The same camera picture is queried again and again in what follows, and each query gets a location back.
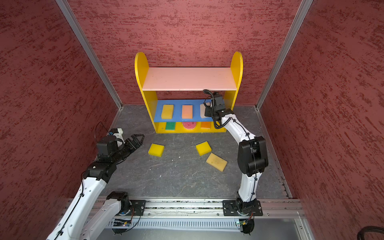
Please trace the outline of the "smiley face sponge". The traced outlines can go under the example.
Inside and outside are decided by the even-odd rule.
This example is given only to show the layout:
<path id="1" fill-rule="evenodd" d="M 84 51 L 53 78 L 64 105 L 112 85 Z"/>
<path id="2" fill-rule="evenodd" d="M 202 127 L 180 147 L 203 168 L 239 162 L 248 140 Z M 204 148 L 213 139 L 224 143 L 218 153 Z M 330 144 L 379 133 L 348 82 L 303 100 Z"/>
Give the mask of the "smiley face sponge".
<path id="1" fill-rule="evenodd" d="M 192 131 L 196 128 L 196 122 L 182 122 L 183 128 L 187 131 Z"/>

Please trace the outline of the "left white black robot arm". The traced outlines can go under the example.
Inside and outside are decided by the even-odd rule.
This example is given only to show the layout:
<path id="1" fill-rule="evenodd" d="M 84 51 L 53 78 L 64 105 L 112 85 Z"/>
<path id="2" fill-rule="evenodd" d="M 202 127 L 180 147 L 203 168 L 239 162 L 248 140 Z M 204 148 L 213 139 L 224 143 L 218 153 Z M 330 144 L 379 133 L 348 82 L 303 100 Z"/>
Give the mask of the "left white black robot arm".
<path id="1" fill-rule="evenodd" d="M 70 206 L 54 230 L 49 240 L 95 240 L 115 216 L 134 216 L 143 214 L 136 208 L 126 192 L 110 193 L 102 208 L 88 220 L 89 214 L 100 193 L 110 181 L 117 166 L 142 146 L 145 136 L 131 135 L 123 139 L 118 129 L 113 129 L 97 143 L 98 155 L 81 175 L 81 185 Z"/>

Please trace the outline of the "orange sponge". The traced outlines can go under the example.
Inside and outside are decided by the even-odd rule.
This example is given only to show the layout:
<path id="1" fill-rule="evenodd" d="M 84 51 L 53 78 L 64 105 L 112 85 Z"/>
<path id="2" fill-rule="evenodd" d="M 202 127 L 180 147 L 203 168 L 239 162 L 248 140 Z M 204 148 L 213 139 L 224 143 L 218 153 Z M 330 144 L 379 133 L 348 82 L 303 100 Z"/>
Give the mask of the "orange sponge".
<path id="1" fill-rule="evenodd" d="M 211 122 L 201 122 L 201 129 L 209 130 L 211 128 Z"/>

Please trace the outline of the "tan yellow sponge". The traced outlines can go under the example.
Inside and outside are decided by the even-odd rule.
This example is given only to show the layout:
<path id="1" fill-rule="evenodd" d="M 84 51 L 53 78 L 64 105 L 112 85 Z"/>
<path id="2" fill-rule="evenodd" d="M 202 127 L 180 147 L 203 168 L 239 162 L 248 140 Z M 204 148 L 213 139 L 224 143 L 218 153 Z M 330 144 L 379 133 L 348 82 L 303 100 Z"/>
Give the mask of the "tan yellow sponge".
<path id="1" fill-rule="evenodd" d="M 223 172 L 228 164 L 226 160 L 220 158 L 219 156 L 213 153 L 208 156 L 206 163 L 219 170 L 220 172 Z"/>

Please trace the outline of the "salmon pink sponge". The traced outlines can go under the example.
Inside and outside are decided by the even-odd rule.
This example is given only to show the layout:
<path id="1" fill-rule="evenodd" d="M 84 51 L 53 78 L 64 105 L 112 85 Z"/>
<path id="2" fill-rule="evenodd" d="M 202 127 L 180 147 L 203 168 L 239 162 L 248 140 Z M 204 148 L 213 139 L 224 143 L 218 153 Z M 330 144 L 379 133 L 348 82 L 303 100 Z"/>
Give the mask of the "salmon pink sponge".
<path id="1" fill-rule="evenodd" d="M 182 106 L 182 119 L 183 120 L 193 119 L 193 105 Z"/>

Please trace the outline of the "right aluminium corner post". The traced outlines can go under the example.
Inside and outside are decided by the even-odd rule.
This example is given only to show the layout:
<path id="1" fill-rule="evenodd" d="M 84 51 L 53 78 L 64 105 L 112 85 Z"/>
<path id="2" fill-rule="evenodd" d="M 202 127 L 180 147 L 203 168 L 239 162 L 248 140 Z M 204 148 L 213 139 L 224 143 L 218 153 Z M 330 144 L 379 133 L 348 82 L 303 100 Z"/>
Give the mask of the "right aluminium corner post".
<path id="1" fill-rule="evenodd" d="M 262 106 L 264 101 L 267 98 L 267 95 L 280 71 L 280 68 L 282 67 L 285 58 L 299 32 L 299 29 L 313 3 L 313 0 L 302 0 L 301 4 L 299 5 L 298 11 L 294 17 L 294 20 L 290 26 L 290 29 L 287 33 L 287 36 L 283 42 L 283 45 L 279 51 L 279 54 L 277 56 L 277 59 L 272 67 L 272 70 L 269 74 L 269 77 L 267 79 L 267 82 L 262 90 L 262 93 L 258 99 L 258 102 L 256 104 L 256 111 L 261 112 Z"/>

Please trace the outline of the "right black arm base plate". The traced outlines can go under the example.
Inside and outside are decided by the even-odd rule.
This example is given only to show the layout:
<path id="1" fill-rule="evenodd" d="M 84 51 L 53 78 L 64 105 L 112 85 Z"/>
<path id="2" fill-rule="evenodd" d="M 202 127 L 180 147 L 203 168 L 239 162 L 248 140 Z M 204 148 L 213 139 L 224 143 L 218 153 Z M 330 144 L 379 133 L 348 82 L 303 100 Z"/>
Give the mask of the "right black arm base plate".
<path id="1" fill-rule="evenodd" d="M 261 203 L 258 200 L 250 202 L 243 202 L 241 199 L 224 200 L 222 204 L 224 216 L 263 216 Z"/>

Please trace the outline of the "aluminium corner post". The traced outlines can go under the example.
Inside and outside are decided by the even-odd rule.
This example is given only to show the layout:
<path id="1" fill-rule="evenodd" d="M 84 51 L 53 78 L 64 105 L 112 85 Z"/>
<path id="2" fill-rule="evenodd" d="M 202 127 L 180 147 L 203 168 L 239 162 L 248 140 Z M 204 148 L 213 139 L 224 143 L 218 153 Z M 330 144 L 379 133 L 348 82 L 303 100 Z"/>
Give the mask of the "aluminium corner post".
<path id="1" fill-rule="evenodd" d="M 277 59 L 272 67 L 272 70 L 269 74 L 269 77 L 267 79 L 267 82 L 262 90 L 262 93 L 258 99 L 258 102 L 256 104 L 256 111 L 261 112 L 262 106 L 264 101 L 267 98 L 267 95 L 280 71 L 280 68 L 282 67 L 285 58 L 299 32 L 299 29 L 313 3 L 313 0 L 302 0 L 301 4 L 299 5 L 298 11 L 294 17 L 294 20 L 290 26 L 290 29 L 287 33 L 287 36 L 283 42 L 283 45 L 279 51 L 279 54 L 277 56 Z"/>
<path id="2" fill-rule="evenodd" d="M 104 70 L 100 60 L 98 59 L 95 51 L 93 50 L 90 42 L 88 41 L 86 34 L 84 33 L 83 29 L 81 28 L 78 20 L 75 17 L 75 14 L 73 10 L 71 9 L 68 1 L 65 0 L 56 0 L 57 5 L 59 6 L 61 12 L 63 13 L 64 17 L 66 18 L 67 22 L 69 23 L 72 31 L 74 32 L 75 36 L 77 37 L 78 41 L 80 42 L 83 50 L 85 51 L 86 55 L 88 56 L 89 60 L 91 61 L 94 69 L 96 70 L 97 74 L 101 78 L 103 84 L 105 85 L 108 93 L 114 100 L 116 106 L 119 110 L 123 108 L 123 102 L 121 101 L 120 97 L 118 96 L 110 78 L 108 77 L 106 71 Z"/>

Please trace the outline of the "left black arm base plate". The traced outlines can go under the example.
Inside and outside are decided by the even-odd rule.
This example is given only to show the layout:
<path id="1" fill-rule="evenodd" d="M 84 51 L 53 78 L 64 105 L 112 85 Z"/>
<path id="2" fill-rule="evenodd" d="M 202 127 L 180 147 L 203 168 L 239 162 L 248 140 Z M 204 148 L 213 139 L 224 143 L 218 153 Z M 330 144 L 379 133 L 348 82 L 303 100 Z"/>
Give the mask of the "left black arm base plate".
<path id="1" fill-rule="evenodd" d="M 146 200 L 124 200 L 121 202 L 119 216 L 143 216 Z"/>

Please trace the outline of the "green yellow sponge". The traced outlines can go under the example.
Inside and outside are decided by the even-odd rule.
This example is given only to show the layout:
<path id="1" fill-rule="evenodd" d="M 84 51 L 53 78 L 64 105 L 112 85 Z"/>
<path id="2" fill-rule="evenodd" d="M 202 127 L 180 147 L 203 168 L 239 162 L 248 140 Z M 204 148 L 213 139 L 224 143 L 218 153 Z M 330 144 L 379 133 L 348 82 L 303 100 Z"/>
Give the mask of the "green yellow sponge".
<path id="1" fill-rule="evenodd" d="M 175 122 L 167 122 L 166 123 L 166 131 L 174 131 L 176 129 Z"/>

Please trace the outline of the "pale pink sponge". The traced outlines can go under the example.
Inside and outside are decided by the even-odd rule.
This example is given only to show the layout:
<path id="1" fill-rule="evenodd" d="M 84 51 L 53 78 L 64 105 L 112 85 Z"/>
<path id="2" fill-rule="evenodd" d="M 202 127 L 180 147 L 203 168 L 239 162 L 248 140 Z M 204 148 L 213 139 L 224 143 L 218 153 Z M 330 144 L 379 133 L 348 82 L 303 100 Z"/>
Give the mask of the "pale pink sponge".
<path id="1" fill-rule="evenodd" d="M 204 104 L 200 104 L 200 117 L 201 117 L 201 119 L 208 118 L 207 116 L 205 116 L 205 111 L 206 111 L 206 106 Z"/>

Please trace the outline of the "bright yellow sponge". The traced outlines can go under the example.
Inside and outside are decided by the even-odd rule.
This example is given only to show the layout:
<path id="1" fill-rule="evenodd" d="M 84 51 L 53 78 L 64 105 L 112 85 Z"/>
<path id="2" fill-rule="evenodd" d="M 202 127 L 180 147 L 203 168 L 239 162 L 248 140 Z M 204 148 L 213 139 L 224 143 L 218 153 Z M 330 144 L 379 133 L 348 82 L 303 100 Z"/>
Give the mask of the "bright yellow sponge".
<path id="1" fill-rule="evenodd" d="M 158 144 L 151 144 L 148 154 L 150 156 L 161 157 L 163 155 L 165 146 Z"/>
<path id="2" fill-rule="evenodd" d="M 203 156 L 212 151 L 211 146 L 208 142 L 203 142 L 201 144 L 196 145 L 196 150 L 198 151 L 199 156 Z"/>

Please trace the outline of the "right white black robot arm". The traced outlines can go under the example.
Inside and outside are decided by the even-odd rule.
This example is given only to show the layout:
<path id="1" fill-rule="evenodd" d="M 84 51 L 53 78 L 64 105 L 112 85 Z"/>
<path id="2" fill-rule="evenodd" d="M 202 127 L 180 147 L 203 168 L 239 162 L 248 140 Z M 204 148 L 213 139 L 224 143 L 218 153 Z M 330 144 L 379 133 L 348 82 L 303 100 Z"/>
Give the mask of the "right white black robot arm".
<path id="1" fill-rule="evenodd" d="M 238 144 L 237 163 L 242 172 L 235 209 L 242 215 L 258 207 L 257 187 L 269 165 L 267 144 L 264 137 L 252 134 L 238 120 L 233 110 L 226 108 L 224 97 L 218 92 L 203 90 L 205 117 L 212 118 L 215 129 L 226 129 Z"/>

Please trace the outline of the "yellow shelf pink blue boards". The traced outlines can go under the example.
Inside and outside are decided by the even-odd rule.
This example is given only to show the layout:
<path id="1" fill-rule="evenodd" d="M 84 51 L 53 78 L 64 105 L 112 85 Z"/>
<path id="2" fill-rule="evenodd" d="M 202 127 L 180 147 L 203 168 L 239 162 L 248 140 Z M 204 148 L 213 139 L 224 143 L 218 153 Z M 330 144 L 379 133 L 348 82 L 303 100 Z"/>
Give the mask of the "yellow shelf pink blue boards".
<path id="1" fill-rule="evenodd" d="M 146 55 L 135 57 L 137 83 L 157 134 L 224 133 L 215 129 L 212 118 L 201 119 L 200 104 L 208 97 L 203 90 L 223 92 L 225 106 L 233 109 L 242 82 L 243 56 L 235 52 L 228 68 L 176 68 L 150 67 Z M 162 120 L 163 105 L 174 105 L 173 118 Z M 182 106 L 193 105 L 193 119 L 182 119 Z M 175 122 L 174 131 L 166 131 L 166 123 Z M 182 122 L 196 122 L 192 131 L 183 128 Z M 201 122 L 211 122 L 209 130 L 201 129 Z"/>

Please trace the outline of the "dark yellow sponge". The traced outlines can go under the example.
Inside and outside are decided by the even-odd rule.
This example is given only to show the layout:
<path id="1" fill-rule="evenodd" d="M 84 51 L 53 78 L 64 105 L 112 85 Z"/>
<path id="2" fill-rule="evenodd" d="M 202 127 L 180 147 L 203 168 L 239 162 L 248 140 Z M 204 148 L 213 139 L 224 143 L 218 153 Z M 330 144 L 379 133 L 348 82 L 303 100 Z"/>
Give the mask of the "dark yellow sponge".
<path id="1" fill-rule="evenodd" d="M 163 105 L 161 118 L 162 120 L 171 120 L 173 118 L 174 105 Z"/>

